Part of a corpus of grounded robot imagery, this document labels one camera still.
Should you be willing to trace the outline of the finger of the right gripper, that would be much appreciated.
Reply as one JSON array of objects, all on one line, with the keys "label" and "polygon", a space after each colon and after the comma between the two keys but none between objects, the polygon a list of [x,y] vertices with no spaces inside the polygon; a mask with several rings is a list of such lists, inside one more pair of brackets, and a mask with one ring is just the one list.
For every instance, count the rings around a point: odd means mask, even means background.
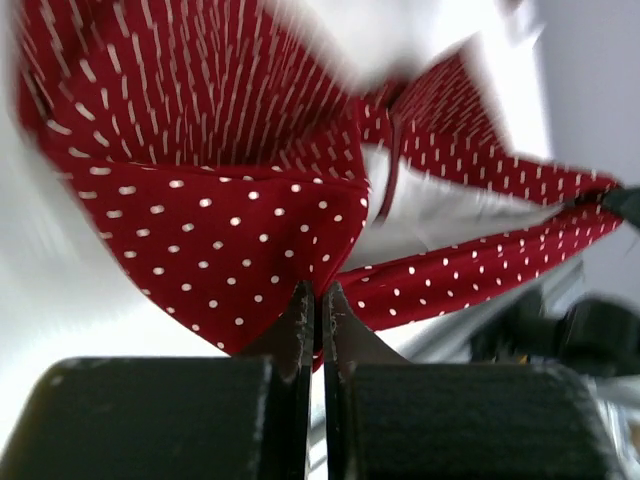
[{"label": "finger of the right gripper", "polygon": [[631,225],[640,225],[640,187],[615,188],[607,192],[602,207]]}]

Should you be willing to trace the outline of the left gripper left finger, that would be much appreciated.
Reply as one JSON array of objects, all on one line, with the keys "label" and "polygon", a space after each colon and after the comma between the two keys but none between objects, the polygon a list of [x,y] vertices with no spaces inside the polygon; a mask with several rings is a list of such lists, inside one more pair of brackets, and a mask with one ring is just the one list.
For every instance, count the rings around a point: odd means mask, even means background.
[{"label": "left gripper left finger", "polygon": [[310,389],[314,351],[314,292],[308,281],[296,284],[285,311],[243,348],[240,357],[269,357],[288,384]]}]

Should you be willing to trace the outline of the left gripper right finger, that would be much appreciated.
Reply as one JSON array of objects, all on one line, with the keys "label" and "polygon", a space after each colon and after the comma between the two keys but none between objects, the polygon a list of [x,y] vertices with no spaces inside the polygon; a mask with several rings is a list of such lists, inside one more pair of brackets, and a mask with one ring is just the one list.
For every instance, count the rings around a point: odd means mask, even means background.
[{"label": "left gripper right finger", "polygon": [[385,381],[412,363],[392,349],[356,315],[343,287],[334,282],[324,294],[323,355],[326,385]]}]

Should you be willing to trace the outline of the red polka dot skirt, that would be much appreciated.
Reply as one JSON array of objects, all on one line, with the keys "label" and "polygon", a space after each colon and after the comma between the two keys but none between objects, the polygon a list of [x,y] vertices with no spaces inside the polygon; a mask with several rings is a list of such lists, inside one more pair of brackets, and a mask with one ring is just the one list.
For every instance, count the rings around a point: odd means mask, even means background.
[{"label": "red polka dot skirt", "polygon": [[16,1],[17,115],[126,274],[236,354],[307,281],[381,331],[490,300],[624,219],[520,153],[521,1]]}]

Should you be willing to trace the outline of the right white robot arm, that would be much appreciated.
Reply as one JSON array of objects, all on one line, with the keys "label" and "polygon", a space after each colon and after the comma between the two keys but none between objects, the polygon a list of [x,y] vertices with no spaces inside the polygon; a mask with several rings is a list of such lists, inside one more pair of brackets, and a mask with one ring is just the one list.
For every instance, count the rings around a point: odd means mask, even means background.
[{"label": "right white robot arm", "polygon": [[[578,197],[554,219],[523,230],[512,266],[533,279],[581,252],[626,221],[639,225],[639,189],[618,187]],[[560,363],[599,378],[639,373],[639,315],[601,296],[586,296],[560,317],[544,310],[543,294],[530,289],[499,311],[470,341],[474,362]]]}]

